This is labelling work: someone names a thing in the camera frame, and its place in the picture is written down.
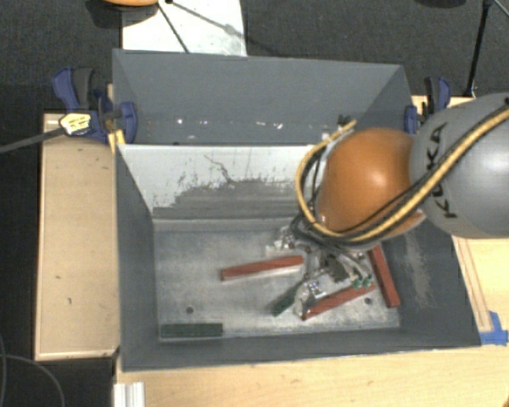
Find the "yellow tag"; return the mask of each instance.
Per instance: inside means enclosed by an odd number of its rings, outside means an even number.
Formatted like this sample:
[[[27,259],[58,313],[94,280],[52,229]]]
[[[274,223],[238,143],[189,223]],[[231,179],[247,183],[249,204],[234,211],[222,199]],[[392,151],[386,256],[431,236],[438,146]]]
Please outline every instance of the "yellow tag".
[[[87,113],[68,113],[59,124],[68,136],[84,136],[92,129],[91,115]]]

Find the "green object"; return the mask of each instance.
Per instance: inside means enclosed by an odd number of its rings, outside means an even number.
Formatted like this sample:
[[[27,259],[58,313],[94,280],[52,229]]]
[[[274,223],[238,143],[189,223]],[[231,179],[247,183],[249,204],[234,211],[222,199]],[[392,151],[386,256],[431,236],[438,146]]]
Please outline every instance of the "green object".
[[[222,324],[163,324],[160,326],[160,338],[175,337],[220,337]]]

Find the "blue tape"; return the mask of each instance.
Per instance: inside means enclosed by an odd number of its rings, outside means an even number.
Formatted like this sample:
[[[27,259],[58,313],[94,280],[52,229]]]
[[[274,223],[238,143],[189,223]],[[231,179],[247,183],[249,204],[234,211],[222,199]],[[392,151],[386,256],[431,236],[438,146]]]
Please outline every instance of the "blue tape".
[[[492,332],[479,333],[483,345],[502,345],[509,343],[509,331],[501,328],[500,317],[495,312],[489,311],[494,330]]]

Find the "yellow cable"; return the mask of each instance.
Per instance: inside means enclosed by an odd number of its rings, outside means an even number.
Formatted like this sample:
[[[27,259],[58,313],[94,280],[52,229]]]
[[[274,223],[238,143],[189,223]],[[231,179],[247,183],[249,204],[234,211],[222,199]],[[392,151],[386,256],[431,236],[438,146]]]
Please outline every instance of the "yellow cable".
[[[319,151],[324,149],[330,142],[341,137],[345,132],[352,129],[356,125],[356,120],[352,120],[347,125],[342,126],[339,130],[335,131],[329,138],[323,140],[322,142],[315,145],[313,148],[309,150],[309,152],[302,158],[299,163],[298,169],[296,170],[296,178],[294,180],[296,198],[298,199],[299,207],[304,213],[305,218],[320,232],[326,235],[332,235],[333,237],[341,237],[341,235],[336,234],[336,232],[330,231],[319,222],[316,221],[315,216],[311,213],[311,210],[307,206],[307,202],[304,198],[304,190],[301,185],[302,175],[304,174],[305,166],[307,162]]]
[[[405,203],[398,211],[396,211],[394,215],[389,217],[378,227],[370,230],[369,232],[366,232],[365,234],[351,238],[350,241],[355,243],[376,236],[379,232],[384,231],[385,229],[391,227],[394,223],[402,220],[408,214],[409,210],[419,204],[424,199],[424,197],[426,197],[433,190],[433,188],[437,186],[437,184],[445,177],[450,168],[480,137],[508,119],[509,109],[506,109],[494,118],[485,122],[475,131],[472,131],[472,133],[467,136],[463,142],[441,163],[441,166],[433,173],[432,176],[430,176],[426,183],[421,188],[419,188],[418,192],[416,192],[407,201],[407,203]]]
[[[472,131],[462,142],[461,144],[449,154],[449,156],[441,163],[439,168],[433,173],[432,176],[426,181],[426,183],[418,189],[418,191],[405,203],[394,215],[385,220],[381,225],[367,231],[364,234],[361,234],[356,237],[349,238],[348,241],[350,243],[356,243],[359,241],[363,241],[369,239],[371,237],[376,236],[380,232],[385,231],[392,227],[392,225],[398,223],[405,216],[409,214],[409,211],[414,208],[417,204],[419,204],[432,190],[433,188],[445,177],[450,168],[460,159],[460,157],[483,135],[487,132],[494,129],[496,126],[509,119],[509,109],[504,110],[499,113],[497,116],[494,116],[489,121],[482,124],[475,131]],[[303,189],[301,187],[301,177],[304,173],[304,168],[307,165],[307,162],[310,160],[313,155],[318,153],[321,149],[325,148],[331,141],[336,140],[342,134],[344,134],[347,130],[351,129],[356,124],[356,121],[351,121],[348,125],[339,129],[335,133],[333,133],[327,140],[318,143],[313,147],[305,156],[302,158],[302,161],[299,165],[299,168],[296,172],[295,179],[295,191],[296,197],[299,202],[299,206],[304,214],[305,218],[311,223],[315,229],[321,232],[324,235],[330,237],[343,238],[346,237],[346,233],[339,233],[330,231],[324,225],[319,223],[315,216],[311,213],[309,207],[307,206],[307,202],[305,201]]]

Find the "blue clamp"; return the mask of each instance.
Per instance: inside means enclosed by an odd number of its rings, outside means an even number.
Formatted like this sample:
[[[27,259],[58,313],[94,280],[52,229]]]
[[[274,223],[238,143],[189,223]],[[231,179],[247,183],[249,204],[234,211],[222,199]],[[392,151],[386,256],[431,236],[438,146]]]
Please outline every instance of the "blue clamp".
[[[404,114],[404,131],[414,136],[417,134],[419,126],[417,107],[413,104],[408,105]]]
[[[408,105],[404,114],[404,131],[407,134],[417,134],[420,126],[433,114],[449,107],[451,92],[450,83],[443,77],[438,79],[437,84],[432,77],[424,79],[426,96],[428,101],[422,103],[422,114],[418,114],[417,107]]]
[[[492,332],[479,333],[483,345],[502,345],[509,343],[509,331],[501,328],[500,317],[495,312],[489,311],[490,319],[494,330]]]
[[[53,90],[68,113],[83,111],[91,115],[91,130],[83,137],[101,143],[108,142],[106,120],[115,120],[115,128],[125,133],[126,143],[132,143],[137,132],[137,114],[132,102],[124,102],[119,110],[113,110],[113,103],[108,96],[92,89],[91,68],[73,69],[66,67],[57,72],[52,79]]]

